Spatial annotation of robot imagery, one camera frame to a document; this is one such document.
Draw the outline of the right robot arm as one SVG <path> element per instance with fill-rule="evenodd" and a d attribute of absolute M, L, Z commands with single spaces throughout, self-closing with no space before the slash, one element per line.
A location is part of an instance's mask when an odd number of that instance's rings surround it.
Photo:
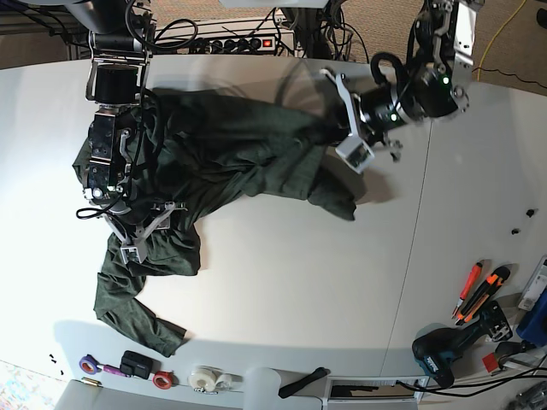
<path fill-rule="evenodd" d="M 67 9 L 89 31 L 91 70 L 85 97 L 98 106 L 88 131 L 91 156 L 83 177 L 90 206 L 76 215 L 81 220 L 104 218 L 121 251 L 142 258 L 146 238 L 166 228 L 176 206 L 164 202 L 136 209 L 140 154 L 131 153 L 129 144 L 143 143 L 144 118 L 135 120 L 131 114 L 142 114 L 152 96 L 146 82 L 153 55 L 189 47 L 197 39 L 198 25 L 178 19 L 158 28 L 148 1 L 77 1 Z"/>

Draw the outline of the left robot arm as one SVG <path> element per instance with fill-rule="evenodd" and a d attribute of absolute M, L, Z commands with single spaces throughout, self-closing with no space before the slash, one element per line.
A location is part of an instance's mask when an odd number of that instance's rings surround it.
<path fill-rule="evenodd" d="M 424 119 L 453 118 L 467 111 L 472 82 L 473 43 L 481 1 L 425 1 L 409 31 L 404 61 L 388 52 L 375 54 L 369 69 L 376 84 L 358 94 L 343 73 L 321 69 L 344 104 L 348 135 L 335 144 L 336 154 L 361 173 L 380 144 L 394 161 L 402 145 L 388 133 Z"/>

